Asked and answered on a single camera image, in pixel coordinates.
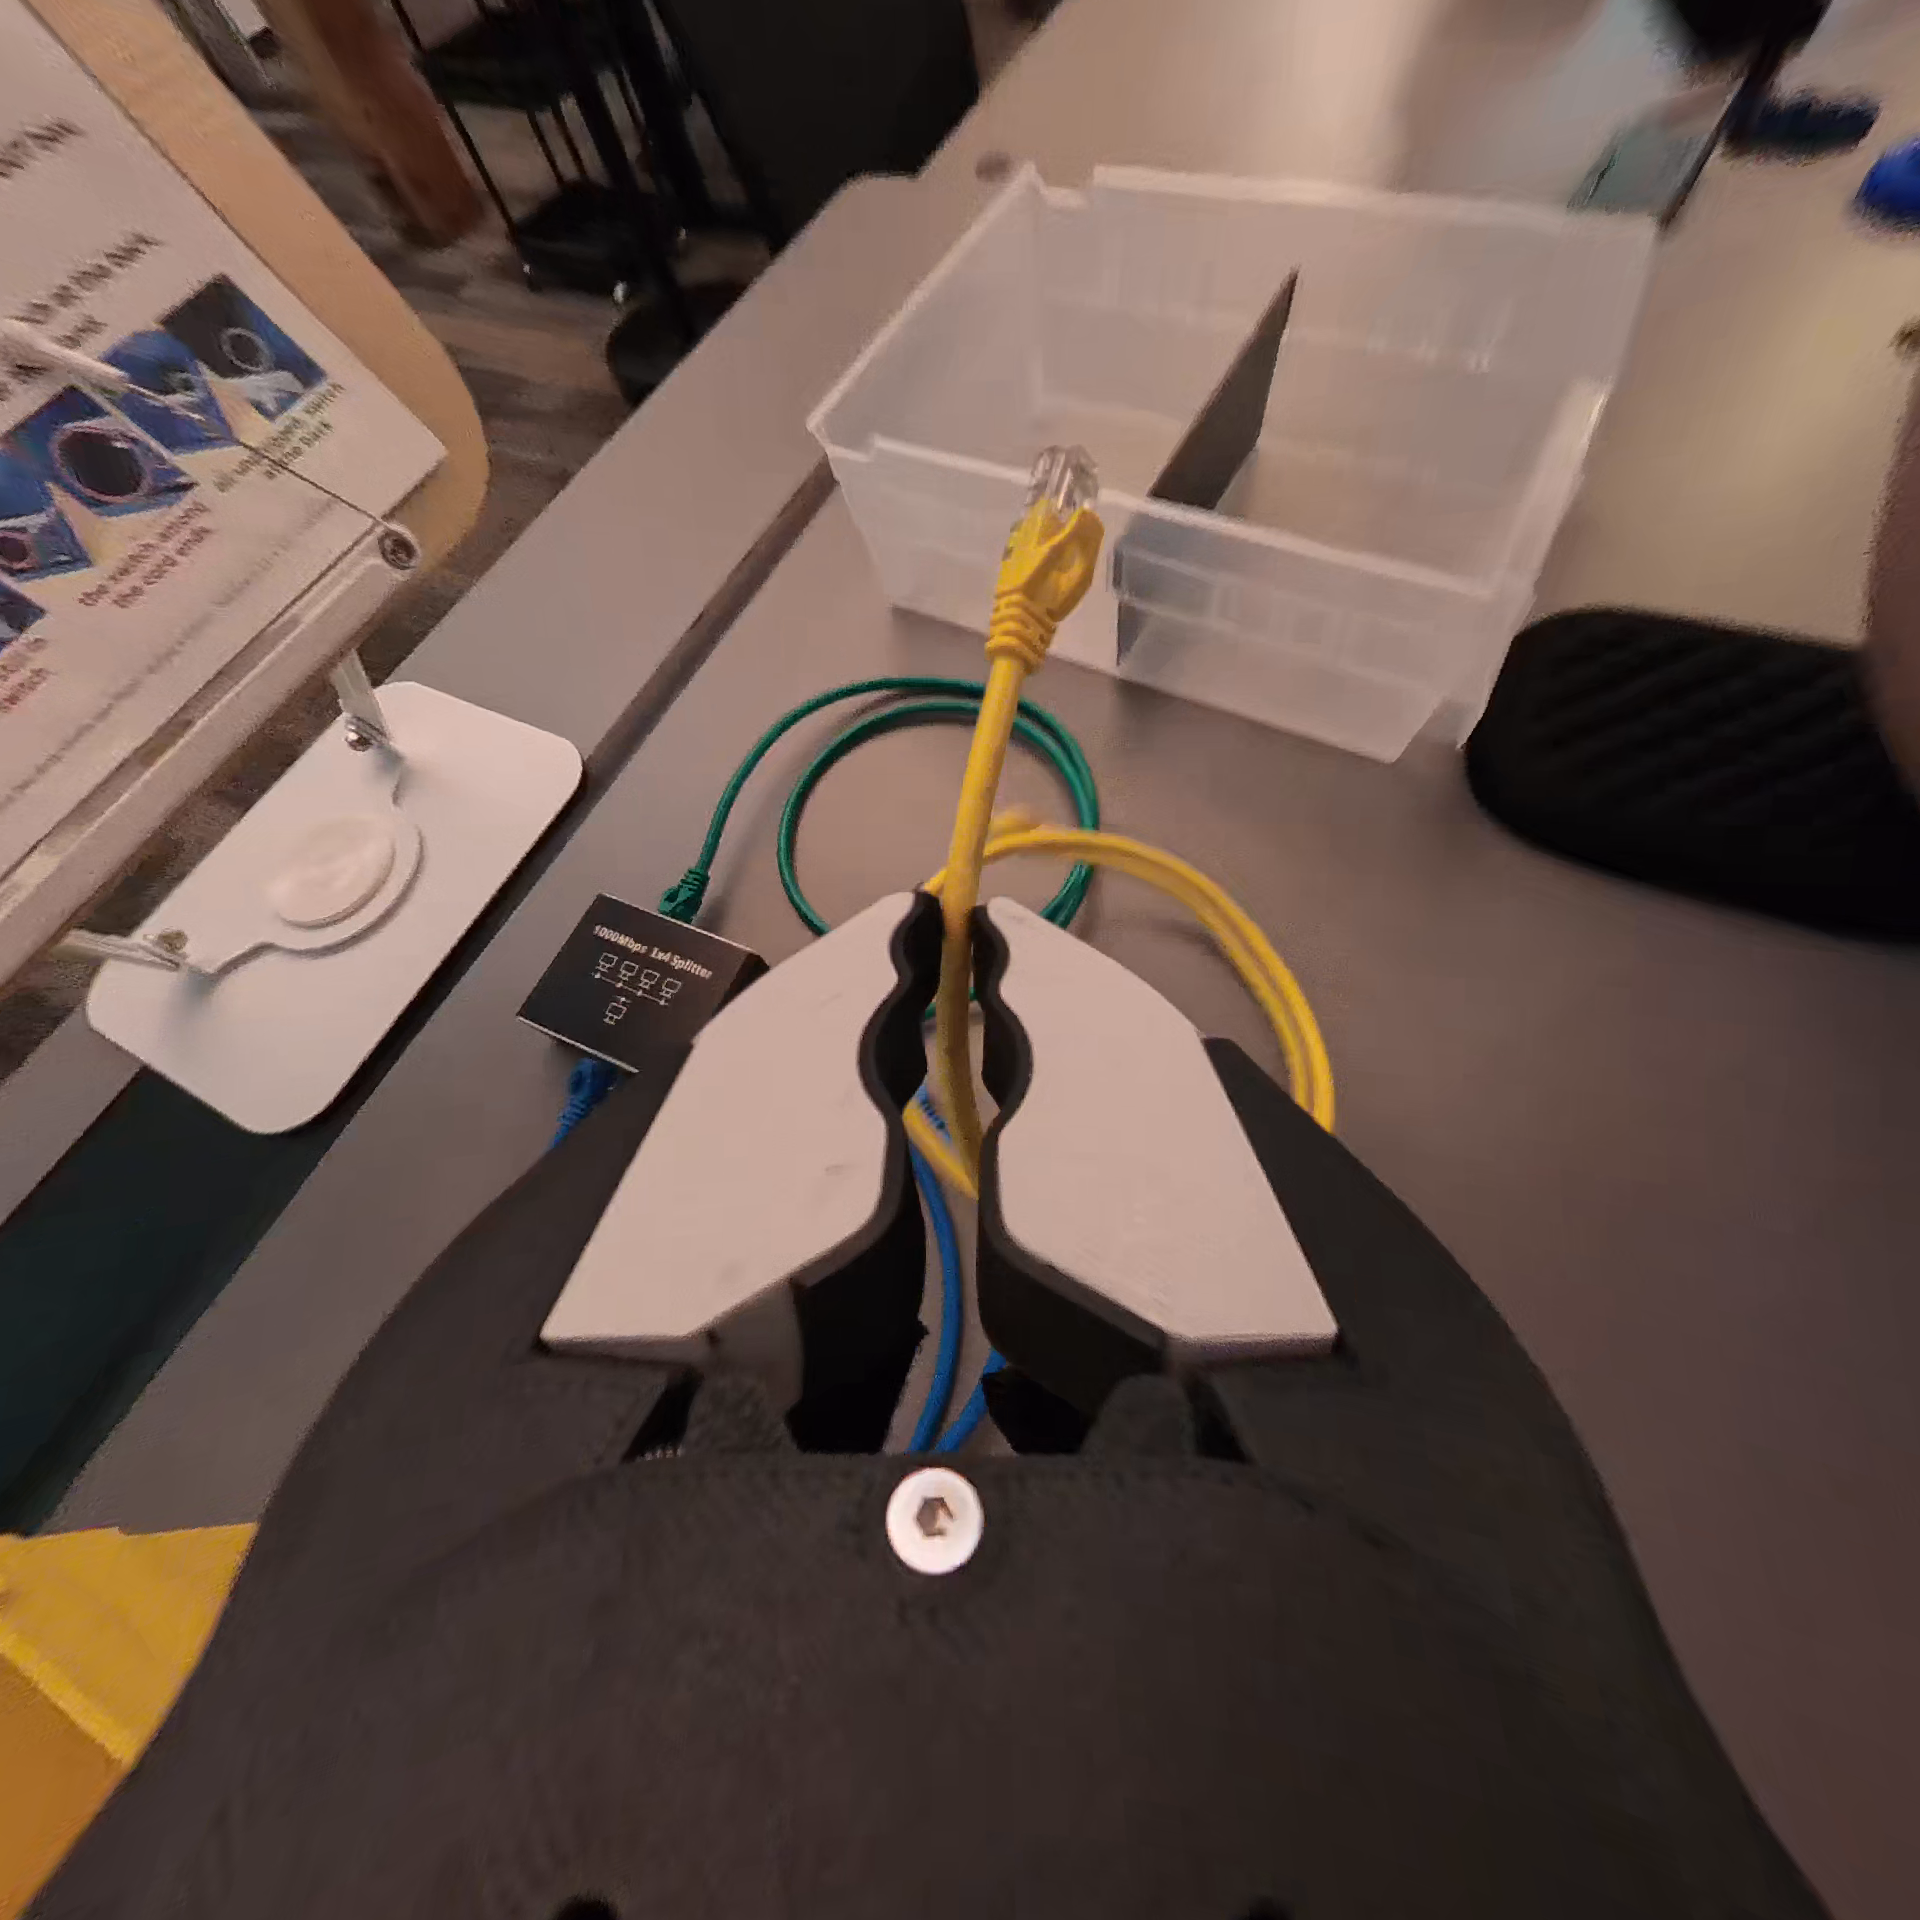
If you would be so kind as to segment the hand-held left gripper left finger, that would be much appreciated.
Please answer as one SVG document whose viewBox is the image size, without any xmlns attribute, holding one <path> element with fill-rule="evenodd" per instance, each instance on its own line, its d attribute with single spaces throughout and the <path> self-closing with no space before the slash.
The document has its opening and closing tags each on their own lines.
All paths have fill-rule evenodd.
<svg viewBox="0 0 1920 1920">
<path fill-rule="evenodd" d="M 926 894 L 782 961 L 690 1044 L 543 1345 L 759 1386 L 804 1451 L 881 1451 L 926 1338 L 906 1108 Z"/>
</svg>

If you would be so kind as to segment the black ribbed pad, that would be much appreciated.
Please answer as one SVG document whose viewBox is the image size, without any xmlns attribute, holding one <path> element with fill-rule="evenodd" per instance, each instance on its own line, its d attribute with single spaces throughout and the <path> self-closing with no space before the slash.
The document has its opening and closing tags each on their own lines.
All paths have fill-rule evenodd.
<svg viewBox="0 0 1920 1920">
<path fill-rule="evenodd" d="M 1915 796 L 1852 646 L 1646 607 L 1545 614 L 1460 759 L 1476 805 L 1544 853 L 1915 946 Z"/>
</svg>

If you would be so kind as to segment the yellow divided plastic bin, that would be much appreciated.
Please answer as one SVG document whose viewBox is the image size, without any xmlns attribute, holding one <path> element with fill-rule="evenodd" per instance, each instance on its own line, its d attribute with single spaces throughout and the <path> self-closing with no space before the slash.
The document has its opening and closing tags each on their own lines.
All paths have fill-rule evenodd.
<svg viewBox="0 0 1920 1920">
<path fill-rule="evenodd" d="M 175 1707 L 257 1526 L 3 1535 L 3 1915 L 22 1915 Z"/>
</svg>

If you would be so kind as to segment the person's right forearm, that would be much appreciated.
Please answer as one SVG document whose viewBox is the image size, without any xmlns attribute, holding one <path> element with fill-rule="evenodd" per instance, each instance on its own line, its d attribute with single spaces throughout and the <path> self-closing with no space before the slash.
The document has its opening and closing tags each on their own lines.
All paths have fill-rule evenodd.
<svg viewBox="0 0 1920 1920">
<path fill-rule="evenodd" d="M 1888 463 L 1863 597 L 1863 668 L 1886 731 L 1919 727 L 1919 411 Z"/>
</svg>

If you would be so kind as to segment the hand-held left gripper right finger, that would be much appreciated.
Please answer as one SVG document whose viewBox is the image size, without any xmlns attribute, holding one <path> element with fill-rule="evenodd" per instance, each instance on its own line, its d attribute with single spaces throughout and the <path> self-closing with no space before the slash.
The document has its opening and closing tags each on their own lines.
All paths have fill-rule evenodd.
<svg viewBox="0 0 1920 1920">
<path fill-rule="evenodd" d="M 977 1300 L 1008 1367 L 1075 1413 L 1134 1377 L 1334 1350 L 1337 1322 L 1210 1041 L 1036 909 L 974 913 Z"/>
</svg>

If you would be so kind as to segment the instruction sign with white base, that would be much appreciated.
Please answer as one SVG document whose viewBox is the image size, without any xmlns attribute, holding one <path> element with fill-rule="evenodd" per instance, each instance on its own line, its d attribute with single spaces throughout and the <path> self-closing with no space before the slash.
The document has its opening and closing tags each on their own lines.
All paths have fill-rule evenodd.
<svg viewBox="0 0 1920 1920">
<path fill-rule="evenodd" d="M 239 1129 L 348 1087 L 579 790 L 566 739 L 362 638 L 446 548 L 435 341 L 330 325 L 374 269 L 212 183 L 147 92 L 166 21 L 4 4 L 4 983 L 92 962 L 87 1022 Z"/>
</svg>

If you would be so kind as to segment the black fabric panel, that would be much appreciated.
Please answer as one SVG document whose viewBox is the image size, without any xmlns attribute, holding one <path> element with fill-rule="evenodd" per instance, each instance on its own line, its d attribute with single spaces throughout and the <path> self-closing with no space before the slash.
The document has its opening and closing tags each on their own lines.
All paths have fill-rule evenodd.
<svg viewBox="0 0 1920 1920">
<path fill-rule="evenodd" d="M 915 175 L 978 99 L 961 2 L 662 2 L 774 250 L 863 175 Z"/>
</svg>

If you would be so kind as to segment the black ethernet hub box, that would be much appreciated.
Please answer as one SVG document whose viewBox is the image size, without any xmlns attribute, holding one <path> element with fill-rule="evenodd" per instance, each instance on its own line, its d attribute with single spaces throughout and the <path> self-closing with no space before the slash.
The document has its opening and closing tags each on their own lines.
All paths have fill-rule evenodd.
<svg viewBox="0 0 1920 1920">
<path fill-rule="evenodd" d="M 516 1020 L 594 1063 L 639 1071 L 696 1042 L 766 971 L 751 946 L 594 897 Z"/>
</svg>

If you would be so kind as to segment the clear plastic bin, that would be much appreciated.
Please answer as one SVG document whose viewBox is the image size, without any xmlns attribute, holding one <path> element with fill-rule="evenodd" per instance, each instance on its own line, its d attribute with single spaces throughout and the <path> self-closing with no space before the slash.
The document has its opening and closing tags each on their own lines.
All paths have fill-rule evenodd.
<svg viewBox="0 0 1920 1920">
<path fill-rule="evenodd" d="M 889 601 L 971 633 L 1036 460 L 1081 447 L 1107 534 L 1052 657 L 1394 761 L 1483 708 L 1655 244 L 1618 211 L 1025 166 L 807 429 Z"/>
</svg>

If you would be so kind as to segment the black metal rack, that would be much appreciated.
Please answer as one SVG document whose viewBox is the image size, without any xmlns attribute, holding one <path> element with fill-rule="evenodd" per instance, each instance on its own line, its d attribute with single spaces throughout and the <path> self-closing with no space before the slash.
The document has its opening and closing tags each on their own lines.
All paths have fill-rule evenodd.
<svg viewBox="0 0 1920 1920">
<path fill-rule="evenodd" d="M 532 292 L 602 297 L 632 406 L 740 300 L 785 231 L 724 127 L 683 4 L 392 4 Z"/>
</svg>

